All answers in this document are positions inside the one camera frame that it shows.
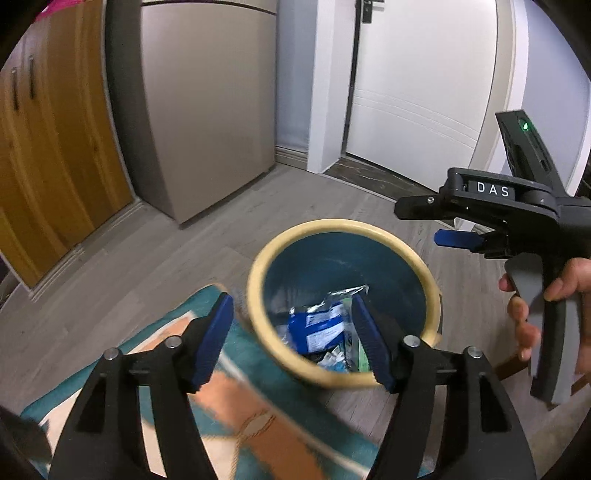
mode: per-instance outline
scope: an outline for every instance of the white door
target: white door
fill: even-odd
[[[385,0],[362,24],[347,152],[437,190],[467,167],[496,52],[495,0]]]

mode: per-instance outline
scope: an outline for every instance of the human hand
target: human hand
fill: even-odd
[[[499,289],[515,291],[507,274],[499,280]],[[570,297],[574,292],[582,295],[583,320],[581,325],[581,344],[577,360],[577,373],[591,372],[591,260],[572,258],[564,270],[545,290],[544,299],[557,301]],[[518,343],[519,358],[527,362],[531,358],[531,349],[541,340],[541,332],[534,325],[527,323],[530,314],[528,304],[518,295],[511,297],[507,305],[509,316],[515,321],[515,337]]]

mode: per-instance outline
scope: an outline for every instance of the metal screw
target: metal screw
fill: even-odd
[[[472,358],[480,358],[482,357],[482,350],[476,348],[475,346],[469,346],[468,355],[470,355]]]
[[[421,344],[421,339],[414,335],[407,335],[402,341],[411,348],[416,348]]]
[[[105,357],[105,360],[114,360],[118,356],[119,349],[117,348],[108,348],[107,350],[105,350],[105,353],[103,353],[103,357]]]
[[[168,337],[165,341],[164,344],[168,347],[168,348],[176,348],[178,346],[181,345],[181,343],[183,343],[183,341],[181,340],[181,337],[179,337],[178,335],[174,335],[172,337]]]

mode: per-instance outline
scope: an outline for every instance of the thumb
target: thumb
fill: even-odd
[[[562,300],[574,292],[591,291],[591,260],[587,258],[571,258],[562,273],[544,292],[547,301]]]

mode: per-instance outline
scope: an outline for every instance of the door handle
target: door handle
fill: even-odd
[[[31,100],[35,98],[35,58],[29,56],[29,96]]]
[[[18,112],[18,92],[17,92],[17,68],[13,67],[11,70],[12,74],[12,105],[14,111]]]
[[[374,2],[383,4],[385,0],[362,0],[363,13],[361,15],[361,23],[371,23],[374,14]]]

